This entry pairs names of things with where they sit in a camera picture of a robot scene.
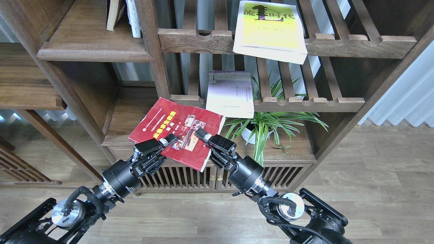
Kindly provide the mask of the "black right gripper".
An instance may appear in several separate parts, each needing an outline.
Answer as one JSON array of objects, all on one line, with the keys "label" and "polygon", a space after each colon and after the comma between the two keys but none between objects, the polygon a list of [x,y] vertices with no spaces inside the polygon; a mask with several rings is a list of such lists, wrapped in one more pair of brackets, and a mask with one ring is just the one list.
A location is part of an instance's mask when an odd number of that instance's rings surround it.
[{"label": "black right gripper", "polygon": [[229,182],[241,193],[260,193],[265,187],[262,179],[263,167],[249,156],[240,157],[236,152],[236,143],[220,135],[212,136],[202,128],[195,132],[201,141],[211,149],[211,161],[218,169],[229,173]]}]

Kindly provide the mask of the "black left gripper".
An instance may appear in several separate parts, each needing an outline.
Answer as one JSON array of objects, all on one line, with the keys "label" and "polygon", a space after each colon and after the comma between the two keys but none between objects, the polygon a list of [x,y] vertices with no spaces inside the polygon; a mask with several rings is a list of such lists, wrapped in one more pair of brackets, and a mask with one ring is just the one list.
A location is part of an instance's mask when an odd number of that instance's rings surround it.
[{"label": "black left gripper", "polygon": [[104,183],[102,193],[108,193],[107,198],[118,196],[125,198],[141,186],[140,179],[146,174],[154,175],[167,159],[161,152],[178,140],[169,133],[160,140],[151,139],[134,145],[134,155],[127,161],[119,160],[103,171]]}]

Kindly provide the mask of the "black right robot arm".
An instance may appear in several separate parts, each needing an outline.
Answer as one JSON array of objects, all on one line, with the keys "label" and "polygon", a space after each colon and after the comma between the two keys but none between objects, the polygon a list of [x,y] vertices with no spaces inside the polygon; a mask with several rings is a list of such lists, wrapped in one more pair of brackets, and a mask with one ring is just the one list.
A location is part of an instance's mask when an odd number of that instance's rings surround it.
[{"label": "black right robot arm", "polygon": [[254,201],[267,223],[278,226],[292,244],[350,244],[344,237],[347,218],[302,188],[299,194],[278,193],[262,178],[263,167],[249,156],[240,157],[236,143],[203,129],[196,136],[211,149],[211,161],[228,172],[229,182]]}]

